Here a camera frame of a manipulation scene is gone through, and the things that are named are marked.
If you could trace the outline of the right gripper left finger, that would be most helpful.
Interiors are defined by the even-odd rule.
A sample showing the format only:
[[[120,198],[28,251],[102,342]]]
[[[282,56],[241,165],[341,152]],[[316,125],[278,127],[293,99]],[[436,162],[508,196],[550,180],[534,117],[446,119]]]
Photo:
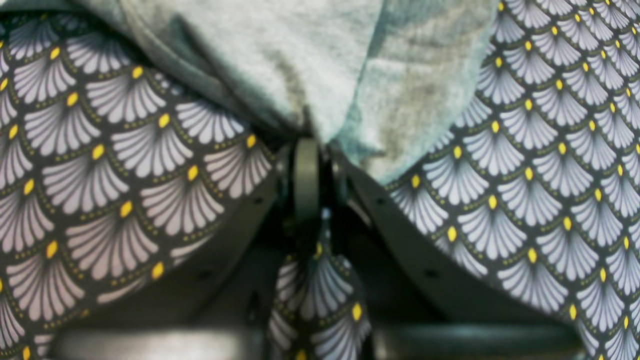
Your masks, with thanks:
[[[310,137],[284,146],[275,172],[221,230],[166,278],[54,338],[53,360],[261,360],[277,272],[308,255],[320,218],[321,155]]]

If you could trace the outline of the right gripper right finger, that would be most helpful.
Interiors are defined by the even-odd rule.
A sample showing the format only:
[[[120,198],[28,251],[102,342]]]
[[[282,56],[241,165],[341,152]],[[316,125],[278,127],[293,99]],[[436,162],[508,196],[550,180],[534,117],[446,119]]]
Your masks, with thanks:
[[[372,178],[330,150],[335,248],[364,287],[364,360],[576,360],[578,332],[470,274]]]

